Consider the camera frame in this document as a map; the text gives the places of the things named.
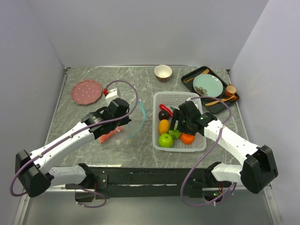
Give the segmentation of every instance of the light green plate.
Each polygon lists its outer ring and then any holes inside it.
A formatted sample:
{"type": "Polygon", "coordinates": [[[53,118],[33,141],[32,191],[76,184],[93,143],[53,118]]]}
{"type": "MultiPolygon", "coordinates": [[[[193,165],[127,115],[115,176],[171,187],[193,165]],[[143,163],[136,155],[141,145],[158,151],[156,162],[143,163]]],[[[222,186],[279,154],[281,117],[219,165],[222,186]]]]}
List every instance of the light green plate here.
{"type": "Polygon", "coordinates": [[[193,81],[194,90],[202,96],[218,97],[223,92],[222,82],[213,75],[200,74],[193,81]]]}

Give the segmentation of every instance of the beige bowl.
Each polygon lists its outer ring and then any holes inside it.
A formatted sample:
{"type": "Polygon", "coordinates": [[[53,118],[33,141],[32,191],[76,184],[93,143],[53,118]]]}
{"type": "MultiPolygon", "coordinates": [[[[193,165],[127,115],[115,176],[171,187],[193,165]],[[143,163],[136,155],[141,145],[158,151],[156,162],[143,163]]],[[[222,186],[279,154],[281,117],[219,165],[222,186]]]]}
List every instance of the beige bowl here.
{"type": "Polygon", "coordinates": [[[172,75],[172,69],[167,65],[159,65],[155,67],[154,74],[159,81],[167,81],[172,75]]]}

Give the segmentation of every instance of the plastic basket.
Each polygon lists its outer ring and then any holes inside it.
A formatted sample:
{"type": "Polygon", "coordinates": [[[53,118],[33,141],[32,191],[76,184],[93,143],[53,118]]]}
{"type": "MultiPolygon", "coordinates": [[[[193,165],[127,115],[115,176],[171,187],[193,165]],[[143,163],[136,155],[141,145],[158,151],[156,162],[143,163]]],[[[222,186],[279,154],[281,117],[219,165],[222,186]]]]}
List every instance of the plastic basket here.
{"type": "MultiPolygon", "coordinates": [[[[188,98],[198,97],[197,94],[191,92],[177,92],[177,91],[165,91],[157,92],[153,99],[153,126],[152,126],[152,142],[153,146],[157,150],[164,151],[178,151],[178,152],[193,152],[193,151],[203,151],[206,148],[206,138],[201,134],[197,133],[195,140],[191,144],[184,144],[180,139],[174,140],[174,145],[172,148],[162,148],[158,144],[159,132],[158,126],[160,120],[158,119],[158,113],[161,110],[159,108],[160,104],[164,104],[170,109],[170,107],[178,108],[179,105],[184,103],[188,98]]],[[[202,113],[201,100],[195,99],[199,106],[199,110],[202,113]]]]}

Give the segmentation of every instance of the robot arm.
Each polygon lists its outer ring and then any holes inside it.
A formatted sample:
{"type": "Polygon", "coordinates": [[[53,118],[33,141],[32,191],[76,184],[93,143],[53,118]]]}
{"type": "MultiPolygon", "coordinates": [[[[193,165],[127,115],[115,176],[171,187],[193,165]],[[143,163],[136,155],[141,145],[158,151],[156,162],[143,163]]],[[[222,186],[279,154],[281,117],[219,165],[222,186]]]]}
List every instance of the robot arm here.
{"type": "MultiPolygon", "coordinates": [[[[46,191],[51,186],[62,184],[79,184],[89,186],[94,180],[94,174],[86,164],[79,164],[73,167],[53,167],[62,158],[84,144],[99,138],[103,134],[108,134],[117,126],[128,124],[131,120],[125,117],[111,123],[93,126],[103,120],[111,120],[124,116],[128,113],[129,104],[120,99],[114,99],[108,107],[103,107],[95,112],[89,113],[73,129],[63,136],[54,140],[50,144],[27,153],[25,150],[16,155],[15,171],[30,161],[30,159],[41,156],[29,164],[18,176],[30,197],[35,197],[46,191]],[[76,135],[74,131],[83,130],[76,135]],[[62,139],[68,140],[58,144],[46,154],[41,153],[50,146],[59,143],[62,139]]],[[[210,113],[201,114],[192,101],[187,101],[179,106],[179,110],[174,109],[170,129],[174,128],[178,120],[177,129],[186,134],[195,135],[199,132],[203,136],[216,141],[221,127],[223,126],[215,116],[210,113]]],[[[230,129],[223,127],[222,135],[218,142],[223,148],[230,152],[240,165],[226,165],[216,162],[209,166],[208,180],[230,181],[242,183],[252,193],[260,192],[266,185],[278,176],[278,171],[272,150],[266,145],[259,147],[248,142],[230,129]]]]}
{"type": "Polygon", "coordinates": [[[34,150],[31,153],[27,153],[25,150],[20,151],[16,155],[15,172],[32,158],[40,156],[18,176],[28,195],[30,197],[38,196],[49,187],[60,184],[81,184],[83,182],[90,182],[92,175],[85,164],[79,164],[73,167],[53,166],[74,150],[88,142],[98,139],[101,135],[108,134],[118,126],[128,124],[131,119],[125,117],[122,120],[94,126],[89,129],[84,128],[104,120],[119,118],[126,115],[128,111],[129,104],[123,99],[116,98],[109,103],[108,107],[102,107],[95,112],[87,114],[75,127],[46,146],[34,150]],[[83,131],[72,135],[75,131],[80,129],[83,129],[83,131]],[[43,155],[41,154],[45,149],[59,143],[68,136],[68,140],[58,144],[49,152],[43,155]]]}
{"type": "Polygon", "coordinates": [[[194,102],[187,101],[179,106],[179,110],[173,109],[172,120],[170,129],[173,129],[174,120],[178,120],[179,131],[191,135],[199,132],[213,141],[217,140],[223,127],[218,144],[237,158],[240,165],[214,163],[210,166],[212,179],[242,183],[257,194],[278,176],[274,155],[268,146],[259,147],[245,140],[208,112],[201,114],[194,102]]]}

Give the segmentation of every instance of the gray tabletop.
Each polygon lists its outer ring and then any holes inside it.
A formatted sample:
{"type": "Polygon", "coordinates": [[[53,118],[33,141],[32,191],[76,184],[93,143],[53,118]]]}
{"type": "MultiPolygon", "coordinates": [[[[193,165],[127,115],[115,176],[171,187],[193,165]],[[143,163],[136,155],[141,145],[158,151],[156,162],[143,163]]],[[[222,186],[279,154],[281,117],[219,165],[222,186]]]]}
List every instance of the gray tabletop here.
{"type": "MultiPolygon", "coordinates": [[[[77,105],[71,98],[71,90],[74,85],[85,79],[96,80],[105,87],[110,81],[123,79],[131,82],[139,94],[146,111],[146,121],[135,136],[132,144],[126,144],[125,135],[112,137],[107,142],[100,144],[98,140],[90,142],[77,149],[56,166],[74,166],[78,163],[86,163],[88,166],[118,166],[118,167],[168,167],[184,168],[192,167],[197,160],[212,146],[213,141],[207,139],[207,147],[204,151],[193,153],[176,153],[156,150],[152,145],[152,108],[153,95],[159,91],[188,91],[181,83],[180,78],[195,70],[194,67],[173,67],[173,74],[169,81],[160,82],[154,76],[154,67],[72,67],[67,70],[66,82],[59,99],[59,104],[54,120],[49,131],[47,143],[55,140],[70,130],[87,113],[93,112],[102,106],[106,106],[104,96],[91,105],[77,105]]],[[[226,70],[214,69],[225,82],[229,83],[226,70]]],[[[124,83],[116,83],[111,87],[121,89],[121,97],[133,104],[134,92],[124,83]]],[[[237,106],[231,106],[232,118],[226,123],[232,131],[244,137],[240,115],[237,106]]],[[[216,116],[224,120],[229,115],[228,110],[216,116]]],[[[137,112],[131,117],[141,118],[137,112]]],[[[221,146],[217,146],[199,165],[207,167],[216,161],[227,164],[238,164],[238,161],[221,146]]]]}

